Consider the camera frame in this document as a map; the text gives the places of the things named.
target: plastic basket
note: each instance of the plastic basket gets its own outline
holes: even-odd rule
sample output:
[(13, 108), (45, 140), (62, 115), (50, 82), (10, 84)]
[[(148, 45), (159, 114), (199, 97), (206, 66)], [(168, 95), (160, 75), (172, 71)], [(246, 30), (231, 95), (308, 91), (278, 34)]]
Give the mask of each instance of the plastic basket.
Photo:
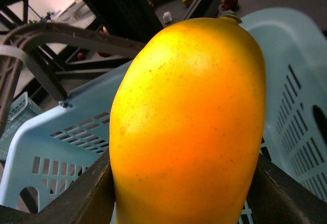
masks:
[(40, 109), (24, 92), (11, 105), (5, 131), (0, 138), (0, 160), (7, 159), (8, 149), (18, 128), (30, 118), (42, 113)]
[[(266, 61), (262, 153), (326, 201), (327, 149), (312, 109), (327, 110), (327, 42), (307, 16), (291, 9), (252, 13), (241, 26), (258, 41)], [(108, 148), (109, 112), (129, 64), (73, 91), (67, 108), (58, 106), (21, 126), (9, 148), (1, 205), (15, 208), (21, 190), (33, 186), (39, 210), (44, 208)], [(247, 203), (243, 223), (253, 223)]]

